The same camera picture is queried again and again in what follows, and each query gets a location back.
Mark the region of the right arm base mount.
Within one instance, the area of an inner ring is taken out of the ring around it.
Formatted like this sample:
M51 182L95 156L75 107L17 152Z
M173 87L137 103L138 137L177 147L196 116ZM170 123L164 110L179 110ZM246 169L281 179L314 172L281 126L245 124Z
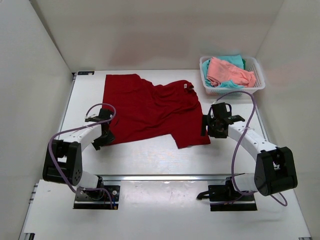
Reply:
M211 212L253 212L257 211L253 195L242 195L234 189L232 180L227 177L223 183L212 183L206 191L200 192L198 201L209 200Z

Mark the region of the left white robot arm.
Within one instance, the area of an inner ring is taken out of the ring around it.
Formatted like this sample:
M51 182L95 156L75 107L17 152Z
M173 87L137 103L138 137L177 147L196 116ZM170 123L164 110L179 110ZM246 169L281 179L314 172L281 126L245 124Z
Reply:
M87 192L93 199L104 195L102 178L83 170L82 152L89 145L99 150L107 144L110 120L93 122L55 134L49 140L42 178L47 182L66 184Z

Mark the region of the red t shirt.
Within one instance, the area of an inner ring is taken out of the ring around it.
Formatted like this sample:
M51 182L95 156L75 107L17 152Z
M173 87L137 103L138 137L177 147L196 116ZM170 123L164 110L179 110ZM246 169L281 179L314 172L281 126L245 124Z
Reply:
M110 123L114 145L171 135L179 149L208 145L202 131L203 111L187 80L153 85L137 74L108 74L103 103L114 106Z

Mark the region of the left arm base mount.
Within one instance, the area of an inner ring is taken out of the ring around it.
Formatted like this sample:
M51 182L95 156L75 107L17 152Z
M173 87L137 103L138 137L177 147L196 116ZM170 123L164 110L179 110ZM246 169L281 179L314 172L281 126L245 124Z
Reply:
M104 190L88 191L77 189L74 197L73 209L75 210L118 210L121 181L108 180L99 176L98 188Z

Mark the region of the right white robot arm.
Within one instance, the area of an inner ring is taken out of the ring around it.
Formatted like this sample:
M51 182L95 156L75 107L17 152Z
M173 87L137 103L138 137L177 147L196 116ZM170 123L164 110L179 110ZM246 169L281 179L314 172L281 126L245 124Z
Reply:
M298 186L293 152L279 147L254 129L246 126L240 115L225 118L202 116L202 132L213 138L231 138L237 142L231 160L231 183L224 187L224 195L236 200L242 194L259 192L263 196L281 193ZM244 148L255 161L253 173L235 174L235 160L239 147Z

